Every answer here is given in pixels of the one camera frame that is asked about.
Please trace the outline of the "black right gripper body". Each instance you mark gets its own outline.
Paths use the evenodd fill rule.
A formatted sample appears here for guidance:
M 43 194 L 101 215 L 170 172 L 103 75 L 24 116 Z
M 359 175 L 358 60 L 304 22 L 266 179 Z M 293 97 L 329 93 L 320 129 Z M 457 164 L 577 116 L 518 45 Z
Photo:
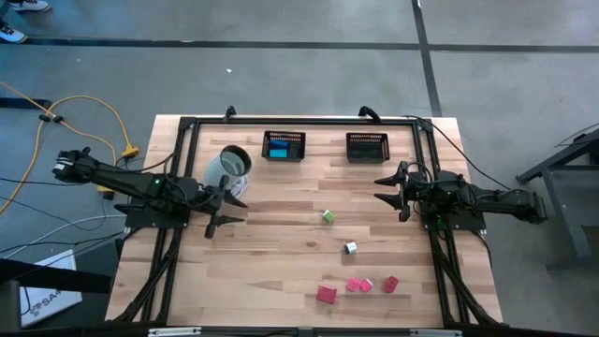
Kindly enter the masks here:
M 401 198 L 399 220 L 406 222 L 411 216 L 408 202 L 419 202 L 425 199 L 433 187 L 432 174 L 424 164 L 401 161 L 398 166 L 398 178 Z

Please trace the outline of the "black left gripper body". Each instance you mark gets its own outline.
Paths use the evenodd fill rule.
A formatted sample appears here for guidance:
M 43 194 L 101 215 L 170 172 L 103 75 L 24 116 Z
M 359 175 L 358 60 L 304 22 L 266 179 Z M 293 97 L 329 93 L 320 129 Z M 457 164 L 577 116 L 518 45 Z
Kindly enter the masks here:
M 186 202 L 186 206 L 195 212 L 206 213 L 209 217 L 209 223 L 205 228 L 204 237 L 212 239 L 217 228 L 213 224 L 213 217 L 220 215 L 220 209 L 223 204 L 224 192 L 229 178 L 223 175 L 217 185 L 207 185 L 201 191 L 197 192 L 193 198 Z

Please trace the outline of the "black mesh basket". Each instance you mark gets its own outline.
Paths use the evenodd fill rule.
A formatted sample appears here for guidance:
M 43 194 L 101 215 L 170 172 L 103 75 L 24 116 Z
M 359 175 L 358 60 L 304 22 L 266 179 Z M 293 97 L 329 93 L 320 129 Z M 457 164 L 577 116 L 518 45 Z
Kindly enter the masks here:
M 347 133 L 346 156 L 352 164 L 382 164 L 390 159 L 386 133 Z
M 270 158 L 269 150 L 271 150 L 269 143 L 272 139 L 286 141 L 288 145 L 290 143 L 301 143 L 303 145 L 303 158 L 301 160 L 293 160 L 288 158 Z M 263 158 L 270 161 L 284 161 L 284 162 L 300 162 L 305 157 L 306 147 L 306 134 L 303 132 L 285 132 L 285 131 L 271 131 L 267 130 L 264 132 L 263 144 L 261 155 Z

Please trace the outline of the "grey metal cart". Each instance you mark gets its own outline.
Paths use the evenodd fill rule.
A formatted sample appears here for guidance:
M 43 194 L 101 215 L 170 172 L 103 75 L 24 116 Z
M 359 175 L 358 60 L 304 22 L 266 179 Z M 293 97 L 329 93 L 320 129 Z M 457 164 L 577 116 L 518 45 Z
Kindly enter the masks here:
M 557 153 L 516 177 L 543 180 L 557 219 L 565 226 L 571 257 L 547 264 L 549 272 L 599 270 L 599 123 L 562 140 Z

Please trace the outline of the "black beam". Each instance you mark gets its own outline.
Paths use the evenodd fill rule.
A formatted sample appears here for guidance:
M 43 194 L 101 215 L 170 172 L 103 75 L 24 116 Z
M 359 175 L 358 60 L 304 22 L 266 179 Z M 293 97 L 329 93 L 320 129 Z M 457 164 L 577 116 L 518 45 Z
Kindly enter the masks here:
M 0 258 L 0 284 L 16 281 L 20 286 L 83 293 L 108 294 L 111 277 Z

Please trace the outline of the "white printed box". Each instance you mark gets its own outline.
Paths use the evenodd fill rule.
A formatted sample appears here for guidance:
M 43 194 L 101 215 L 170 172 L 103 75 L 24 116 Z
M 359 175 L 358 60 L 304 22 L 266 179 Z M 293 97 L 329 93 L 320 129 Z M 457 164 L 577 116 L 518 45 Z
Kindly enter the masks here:
M 71 271 L 77 269 L 72 249 L 39 260 L 36 265 Z M 21 323 L 23 328 L 27 328 L 82 302 L 82 295 L 75 291 L 21 286 L 20 300 Z

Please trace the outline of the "person's shoe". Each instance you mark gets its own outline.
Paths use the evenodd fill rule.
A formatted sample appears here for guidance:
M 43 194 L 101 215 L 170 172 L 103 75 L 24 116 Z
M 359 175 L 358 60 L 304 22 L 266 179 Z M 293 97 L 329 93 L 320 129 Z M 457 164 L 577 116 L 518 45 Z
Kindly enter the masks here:
M 43 12 L 51 9 L 51 4 L 44 0 L 7 0 L 16 12 Z
M 0 20 L 0 39 L 8 43 L 20 44 L 26 41 L 28 36 L 19 30 L 12 28 L 8 23 Z

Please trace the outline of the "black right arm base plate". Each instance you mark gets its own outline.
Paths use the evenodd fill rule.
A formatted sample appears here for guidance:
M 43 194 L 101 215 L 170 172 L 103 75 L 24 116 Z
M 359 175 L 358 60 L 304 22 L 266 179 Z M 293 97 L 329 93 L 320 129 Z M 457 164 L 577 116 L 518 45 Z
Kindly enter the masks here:
M 484 217 L 481 213 L 458 211 L 457 213 L 448 213 L 445 215 L 424 214 L 422 219 L 423 227 L 426 230 L 480 231 L 487 229 Z

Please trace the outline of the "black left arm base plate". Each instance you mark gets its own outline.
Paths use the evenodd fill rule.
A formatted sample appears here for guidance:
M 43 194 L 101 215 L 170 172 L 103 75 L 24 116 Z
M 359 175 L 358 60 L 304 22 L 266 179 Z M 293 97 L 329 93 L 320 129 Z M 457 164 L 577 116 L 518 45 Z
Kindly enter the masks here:
M 184 228 L 190 217 L 189 210 L 164 213 L 142 204 L 116 204 L 114 209 L 126 215 L 125 226 L 130 228 Z

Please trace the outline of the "black aluminium table frame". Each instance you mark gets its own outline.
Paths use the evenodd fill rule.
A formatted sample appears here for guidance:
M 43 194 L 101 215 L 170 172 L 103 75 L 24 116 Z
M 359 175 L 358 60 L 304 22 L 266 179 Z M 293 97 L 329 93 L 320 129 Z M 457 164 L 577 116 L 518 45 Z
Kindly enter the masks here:
M 417 130 L 399 117 L 383 123 L 356 117 L 236 116 L 229 124 L 203 117 L 196 149 L 183 148 L 192 166 L 181 172 L 202 178 L 209 162 L 227 145 L 252 157 L 247 208 L 226 207 L 243 219 L 204 237 L 207 219 L 196 214 L 183 231 L 167 308 L 171 325 L 308 326 L 336 328 L 438 328 L 442 314 L 430 239 L 417 215 L 400 222 L 374 194 L 374 181 L 392 174 L 401 161 L 422 160 L 466 174 L 460 131 L 453 118 L 436 120 L 435 149 L 414 141 Z M 262 157 L 264 132 L 306 134 L 300 162 Z M 386 133 L 390 159 L 352 164 L 347 133 Z M 328 224 L 322 213 L 331 211 Z M 357 244 L 353 255 L 343 246 Z M 382 285 L 399 279 L 393 293 Z M 349 278 L 370 279 L 373 289 L 350 292 Z M 334 304 L 316 299 L 320 285 L 337 289 Z

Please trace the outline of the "silver metal bracket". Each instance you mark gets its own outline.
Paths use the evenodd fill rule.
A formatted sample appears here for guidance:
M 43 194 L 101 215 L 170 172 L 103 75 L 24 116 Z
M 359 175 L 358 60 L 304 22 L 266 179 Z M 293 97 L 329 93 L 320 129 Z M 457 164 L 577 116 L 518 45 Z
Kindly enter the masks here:
M 410 329 L 410 337 L 463 337 L 460 330 Z
M 147 337 L 196 337 L 200 336 L 201 327 L 177 327 L 150 329 Z

